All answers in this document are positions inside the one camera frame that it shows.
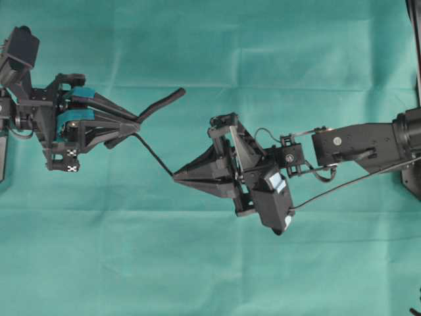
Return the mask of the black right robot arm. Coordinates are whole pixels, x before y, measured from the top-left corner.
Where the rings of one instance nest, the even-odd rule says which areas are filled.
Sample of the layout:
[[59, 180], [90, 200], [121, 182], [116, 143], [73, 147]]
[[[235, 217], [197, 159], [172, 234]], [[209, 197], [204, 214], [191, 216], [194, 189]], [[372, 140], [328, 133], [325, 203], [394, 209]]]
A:
[[[237, 114], [210, 120], [212, 145], [173, 175], [177, 183], [230, 198], [238, 215], [258, 213], [267, 225], [295, 207], [287, 177], [302, 175], [308, 165], [295, 134], [280, 138], [280, 147], [261, 147]], [[311, 131], [317, 167], [308, 172], [335, 172], [338, 164], [354, 161], [369, 175], [400, 171], [403, 185], [420, 195], [420, 111], [397, 115], [390, 123], [366, 123]]]

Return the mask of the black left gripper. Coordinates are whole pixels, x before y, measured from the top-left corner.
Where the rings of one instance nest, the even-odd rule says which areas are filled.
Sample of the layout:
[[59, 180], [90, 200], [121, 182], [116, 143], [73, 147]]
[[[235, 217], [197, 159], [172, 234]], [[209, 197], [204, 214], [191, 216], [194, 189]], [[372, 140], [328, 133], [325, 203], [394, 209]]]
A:
[[85, 81], [83, 74], [60, 73], [47, 87], [33, 88], [29, 72], [12, 80], [14, 125], [36, 135], [50, 171], [77, 172], [80, 154], [139, 131], [136, 122], [95, 120], [89, 106], [128, 120], [137, 115], [86, 88]]

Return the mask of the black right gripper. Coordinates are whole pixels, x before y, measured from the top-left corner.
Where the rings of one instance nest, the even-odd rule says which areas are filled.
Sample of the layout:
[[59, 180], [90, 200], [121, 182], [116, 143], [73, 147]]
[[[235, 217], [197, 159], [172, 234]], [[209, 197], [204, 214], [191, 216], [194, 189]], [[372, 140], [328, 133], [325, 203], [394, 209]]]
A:
[[212, 145], [173, 174], [176, 183], [220, 198], [231, 198], [238, 216], [257, 213], [251, 195], [259, 180], [280, 171], [235, 113], [210, 120]]

